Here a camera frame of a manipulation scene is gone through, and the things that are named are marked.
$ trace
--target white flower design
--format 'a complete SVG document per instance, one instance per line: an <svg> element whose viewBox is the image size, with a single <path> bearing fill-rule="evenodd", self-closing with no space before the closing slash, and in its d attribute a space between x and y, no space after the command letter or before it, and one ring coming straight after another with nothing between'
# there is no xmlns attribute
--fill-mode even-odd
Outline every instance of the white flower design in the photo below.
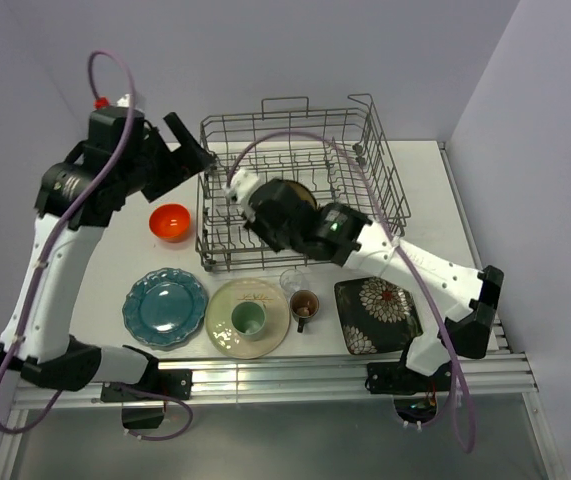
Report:
<svg viewBox="0 0 571 480"><path fill-rule="evenodd" d="M381 322L400 322L411 312L405 291L380 278L366 280L360 297L365 310Z"/></svg>
<svg viewBox="0 0 571 480"><path fill-rule="evenodd" d="M372 341L363 335L356 327L345 325L343 327L343 336L350 353L354 355L362 355L364 353L376 353L376 347L372 345Z"/></svg>

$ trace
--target bowl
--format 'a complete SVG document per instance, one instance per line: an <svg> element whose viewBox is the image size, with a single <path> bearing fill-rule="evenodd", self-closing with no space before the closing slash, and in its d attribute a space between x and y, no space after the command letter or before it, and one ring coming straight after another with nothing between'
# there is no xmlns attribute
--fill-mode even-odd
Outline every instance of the bowl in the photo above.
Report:
<svg viewBox="0 0 571 480"><path fill-rule="evenodd" d="M189 230L189 223L189 210L177 203L161 205L149 217L149 229L166 242L183 240Z"/></svg>

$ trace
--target mug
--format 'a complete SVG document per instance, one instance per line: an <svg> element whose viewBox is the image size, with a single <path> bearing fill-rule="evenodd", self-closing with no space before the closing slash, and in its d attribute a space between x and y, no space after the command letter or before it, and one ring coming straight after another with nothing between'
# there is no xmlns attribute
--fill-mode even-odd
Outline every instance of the mug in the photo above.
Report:
<svg viewBox="0 0 571 480"><path fill-rule="evenodd" d="M241 302L232 310L232 326L245 340L255 342L265 333L265 307L256 302Z"/></svg>
<svg viewBox="0 0 571 480"><path fill-rule="evenodd" d="M289 308L298 321L298 333L302 333L305 322L311 320L318 313L320 302L318 297L309 290L299 290L289 299Z"/></svg>

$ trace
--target black wire dish rack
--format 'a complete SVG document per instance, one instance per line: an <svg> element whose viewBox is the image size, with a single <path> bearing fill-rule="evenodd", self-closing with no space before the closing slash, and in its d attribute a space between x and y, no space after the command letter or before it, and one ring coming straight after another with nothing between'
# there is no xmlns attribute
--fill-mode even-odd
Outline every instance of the black wire dish rack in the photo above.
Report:
<svg viewBox="0 0 571 480"><path fill-rule="evenodd" d="M249 142L275 131L306 131L333 140L351 153L378 197L395 235L403 235L410 216L409 204L369 94L347 97L341 108L310 107L308 97L266 98L254 113L213 115L201 123L201 142L217 156L217 165L198 183L196 251L208 272L294 267L317 263L292 251L274 253L245 230L238 208L225 198L227 172ZM360 175L333 148L322 142L267 141L257 146L239 167L263 176L304 184L319 205L340 202L375 217L372 201Z"/></svg>

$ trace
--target blue plate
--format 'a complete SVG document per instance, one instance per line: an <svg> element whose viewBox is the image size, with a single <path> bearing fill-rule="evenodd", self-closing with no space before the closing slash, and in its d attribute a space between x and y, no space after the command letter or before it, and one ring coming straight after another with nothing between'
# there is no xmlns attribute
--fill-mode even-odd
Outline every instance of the blue plate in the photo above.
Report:
<svg viewBox="0 0 571 480"><path fill-rule="evenodd" d="M194 275L162 268L132 286L123 305L123 319L139 342L169 347L198 328L206 307L207 292Z"/></svg>

